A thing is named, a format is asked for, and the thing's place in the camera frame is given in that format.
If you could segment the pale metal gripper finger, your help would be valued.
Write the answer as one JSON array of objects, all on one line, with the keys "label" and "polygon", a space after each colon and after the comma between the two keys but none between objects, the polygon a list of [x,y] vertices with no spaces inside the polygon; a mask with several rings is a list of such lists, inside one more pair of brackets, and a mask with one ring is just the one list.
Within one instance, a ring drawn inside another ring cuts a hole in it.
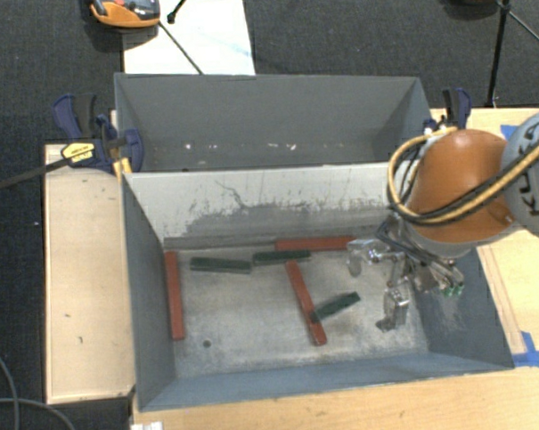
[{"label": "pale metal gripper finger", "polygon": [[384,293],[384,317],[376,322],[377,328],[382,332],[389,332],[402,327],[408,318],[410,305],[409,293],[398,288],[389,289]]},{"label": "pale metal gripper finger", "polygon": [[388,246],[379,239],[353,239],[347,243],[347,269],[349,274],[359,276],[364,264],[380,261]]}]

